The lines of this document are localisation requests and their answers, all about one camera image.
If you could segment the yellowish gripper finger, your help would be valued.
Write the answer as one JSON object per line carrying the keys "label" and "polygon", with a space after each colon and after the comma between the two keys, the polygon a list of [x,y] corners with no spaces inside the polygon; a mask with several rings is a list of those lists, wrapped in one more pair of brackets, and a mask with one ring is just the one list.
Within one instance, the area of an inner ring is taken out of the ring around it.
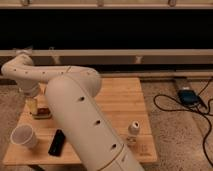
{"label": "yellowish gripper finger", "polygon": [[27,98],[26,104],[29,108],[29,112],[32,115],[36,115],[38,113],[38,105],[37,105],[37,100],[35,98]]}

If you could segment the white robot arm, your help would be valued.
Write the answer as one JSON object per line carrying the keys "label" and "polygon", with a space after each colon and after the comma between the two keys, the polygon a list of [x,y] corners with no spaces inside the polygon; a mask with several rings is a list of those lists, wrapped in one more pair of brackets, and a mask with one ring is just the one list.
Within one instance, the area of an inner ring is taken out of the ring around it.
{"label": "white robot arm", "polygon": [[95,69],[36,66],[20,54],[3,64],[1,72],[27,97],[37,96],[39,85],[46,85],[48,108],[88,171],[145,171],[95,101],[102,84]]}

